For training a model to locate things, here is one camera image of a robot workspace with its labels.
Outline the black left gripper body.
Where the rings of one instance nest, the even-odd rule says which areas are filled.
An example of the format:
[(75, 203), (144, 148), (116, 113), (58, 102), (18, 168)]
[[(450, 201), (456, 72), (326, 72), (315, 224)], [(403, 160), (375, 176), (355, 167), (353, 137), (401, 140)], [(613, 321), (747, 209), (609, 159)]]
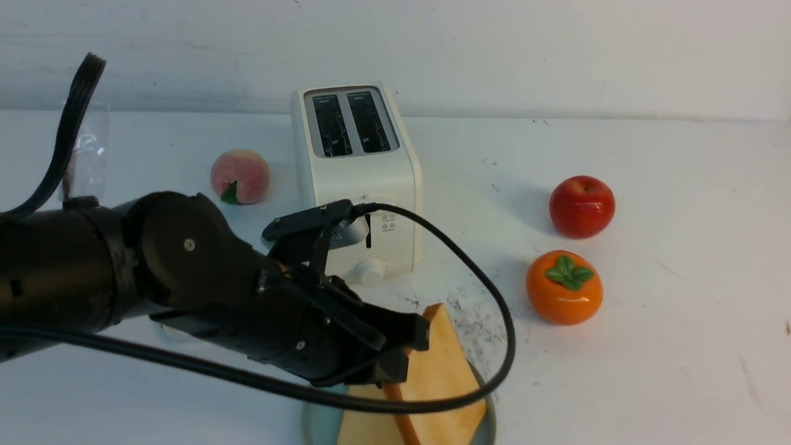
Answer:
[(342, 279), (316, 282), (263, 276), (242, 302), (170, 310), (152, 321), (192, 339), (274, 365), (318, 387), (374, 383), (387, 367), (382, 311), (362, 302)]

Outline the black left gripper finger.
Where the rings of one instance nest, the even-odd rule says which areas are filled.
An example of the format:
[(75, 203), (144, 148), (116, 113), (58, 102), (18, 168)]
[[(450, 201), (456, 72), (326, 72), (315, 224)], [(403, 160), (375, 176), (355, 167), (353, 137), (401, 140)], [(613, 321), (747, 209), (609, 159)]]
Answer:
[(381, 347), (359, 344), (360, 353), (384, 353), (395, 349), (429, 349), (429, 321), (417, 313), (402, 313), (364, 302), (358, 317), (379, 333)]
[(343, 363), (337, 371), (321, 380), (321, 386), (403, 383), (407, 379), (408, 364), (409, 358), (404, 349), (365, 353)]

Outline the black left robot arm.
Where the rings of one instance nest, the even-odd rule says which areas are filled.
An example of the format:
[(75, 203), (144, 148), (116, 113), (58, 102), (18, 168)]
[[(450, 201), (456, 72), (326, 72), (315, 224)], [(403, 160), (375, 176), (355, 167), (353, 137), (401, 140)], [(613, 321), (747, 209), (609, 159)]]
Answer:
[(96, 334), (147, 316), (314, 386), (401, 383), (429, 321), (325, 275), (352, 222), (363, 217), (348, 200), (284, 215), (260, 253), (201, 194), (36, 212), (2, 224), (2, 327)]

